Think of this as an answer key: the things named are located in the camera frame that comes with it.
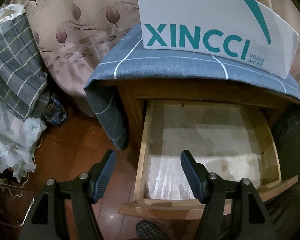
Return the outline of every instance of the metal screw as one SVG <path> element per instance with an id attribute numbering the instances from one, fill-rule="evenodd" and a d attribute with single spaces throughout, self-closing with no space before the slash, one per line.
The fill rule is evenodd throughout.
<path id="1" fill-rule="evenodd" d="M 48 179 L 48 180 L 47 180 L 47 185 L 48 185 L 48 186 L 53 185 L 53 183 L 54 183 L 54 179 Z"/>
<path id="2" fill-rule="evenodd" d="M 209 178 L 210 179 L 216 179 L 217 177 L 218 177 L 218 175 L 216 173 L 214 173 L 214 172 L 209 173 Z"/>
<path id="3" fill-rule="evenodd" d="M 248 179 L 248 178 L 243 178 L 242 179 L 242 182 L 244 183 L 244 184 L 246 184 L 246 185 L 249 185 L 250 184 L 250 179 Z"/>
<path id="4" fill-rule="evenodd" d="M 86 179 L 88 177 L 88 173 L 81 173 L 80 175 L 79 175 L 79 178 L 80 179 Z"/>

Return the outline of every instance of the plaid bag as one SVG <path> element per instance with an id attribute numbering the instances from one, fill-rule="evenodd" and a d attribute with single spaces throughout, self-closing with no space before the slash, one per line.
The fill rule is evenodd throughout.
<path id="1" fill-rule="evenodd" d="M 49 101 L 41 62 L 26 15 L 0 25 L 0 99 L 22 120 L 40 117 Z"/>

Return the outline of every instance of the wooden floor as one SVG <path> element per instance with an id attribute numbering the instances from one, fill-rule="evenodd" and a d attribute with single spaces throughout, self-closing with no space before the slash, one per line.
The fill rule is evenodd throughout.
<path id="1" fill-rule="evenodd" d="M 60 128 L 48 127 L 41 146 L 35 152 L 35 173 L 30 174 L 25 187 L 38 192 L 49 178 L 61 182 L 74 179 L 81 172 L 99 162 L 108 149 L 114 149 L 96 118 L 89 118 L 76 109 L 68 109 L 68 121 Z M 132 200 L 138 153 L 129 148 L 117 151 L 117 165 L 105 196 L 93 205 L 105 240 L 124 240 L 137 237 L 135 225 L 141 219 L 117 212 L 119 203 Z M 77 240 L 71 201 L 66 201 L 71 240 Z M 153 221 L 172 239 L 190 240 L 199 221 Z"/>

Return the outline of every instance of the teal stripe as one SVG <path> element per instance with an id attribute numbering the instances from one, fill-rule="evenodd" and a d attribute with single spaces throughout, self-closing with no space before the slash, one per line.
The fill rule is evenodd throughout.
<path id="1" fill-rule="evenodd" d="M 255 0 L 244 0 L 246 2 L 246 4 L 248 5 L 249 9 L 252 11 L 253 15 L 255 16 L 255 18 L 257 19 L 262 31 L 263 31 L 263 34 L 265 35 L 267 41 L 268 41 L 268 44 L 270 45 L 271 44 L 271 38 L 270 38 L 270 34 L 269 34 L 269 31 L 268 31 L 268 27 L 267 27 L 267 24 L 266 24 L 266 21 L 263 17 L 263 14 L 261 12 L 261 9 L 258 5 L 258 2 L 255 1 Z"/>

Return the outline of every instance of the plaid slipper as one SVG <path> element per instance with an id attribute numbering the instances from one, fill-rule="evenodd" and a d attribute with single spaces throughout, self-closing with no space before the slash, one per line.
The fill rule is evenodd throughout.
<path id="1" fill-rule="evenodd" d="M 148 220 L 141 220 L 136 224 L 136 233 L 139 238 L 170 240 L 161 229 Z"/>

